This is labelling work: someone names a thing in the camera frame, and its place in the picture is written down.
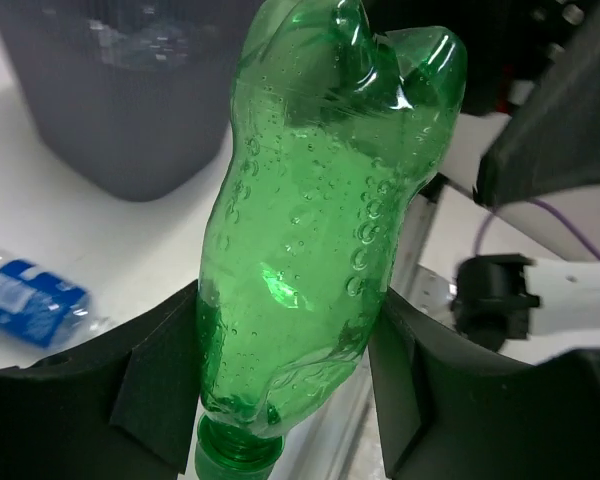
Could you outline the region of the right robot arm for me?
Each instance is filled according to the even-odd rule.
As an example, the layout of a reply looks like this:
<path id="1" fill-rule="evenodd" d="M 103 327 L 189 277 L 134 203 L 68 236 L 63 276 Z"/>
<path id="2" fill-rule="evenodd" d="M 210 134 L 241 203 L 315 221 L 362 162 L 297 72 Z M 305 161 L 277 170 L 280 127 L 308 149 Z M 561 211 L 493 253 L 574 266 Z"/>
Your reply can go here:
<path id="1" fill-rule="evenodd" d="M 600 1 L 482 156 L 474 201 L 491 215 L 511 203 L 600 185 Z M 456 270 L 455 330 L 491 351 L 509 340 L 600 329 L 600 252 L 589 262 L 485 255 L 483 236 Z"/>

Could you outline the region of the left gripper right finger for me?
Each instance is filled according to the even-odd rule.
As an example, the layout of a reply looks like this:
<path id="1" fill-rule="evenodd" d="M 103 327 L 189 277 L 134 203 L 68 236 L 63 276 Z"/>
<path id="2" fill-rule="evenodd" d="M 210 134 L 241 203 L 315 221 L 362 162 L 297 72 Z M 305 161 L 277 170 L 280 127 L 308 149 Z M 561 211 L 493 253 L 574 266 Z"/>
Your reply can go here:
<path id="1" fill-rule="evenodd" d="M 600 348 L 529 365 L 434 322 L 432 422 L 401 479 L 600 479 Z"/>

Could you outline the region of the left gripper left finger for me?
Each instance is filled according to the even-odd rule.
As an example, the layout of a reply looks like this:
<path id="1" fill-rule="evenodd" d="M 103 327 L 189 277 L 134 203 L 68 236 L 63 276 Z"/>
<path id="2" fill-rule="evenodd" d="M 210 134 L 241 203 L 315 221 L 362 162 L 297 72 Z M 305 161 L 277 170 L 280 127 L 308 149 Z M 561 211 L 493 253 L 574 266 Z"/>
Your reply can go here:
<path id="1" fill-rule="evenodd" d="M 175 479 L 200 391 L 198 284 L 28 368 L 0 369 L 0 479 Z"/>

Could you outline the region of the green plastic bottle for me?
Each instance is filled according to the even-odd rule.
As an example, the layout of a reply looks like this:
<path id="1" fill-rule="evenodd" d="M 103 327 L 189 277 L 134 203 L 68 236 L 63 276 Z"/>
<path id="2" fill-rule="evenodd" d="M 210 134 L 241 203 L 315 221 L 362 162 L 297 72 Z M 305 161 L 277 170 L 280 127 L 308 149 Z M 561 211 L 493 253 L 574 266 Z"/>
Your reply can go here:
<path id="1" fill-rule="evenodd" d="M 451 30 L 375 33 L 359 1 L 258 10 L 201 254 L 199 478 L 267 478 L 289 431 L 356 369 L 466 71 Z"/>

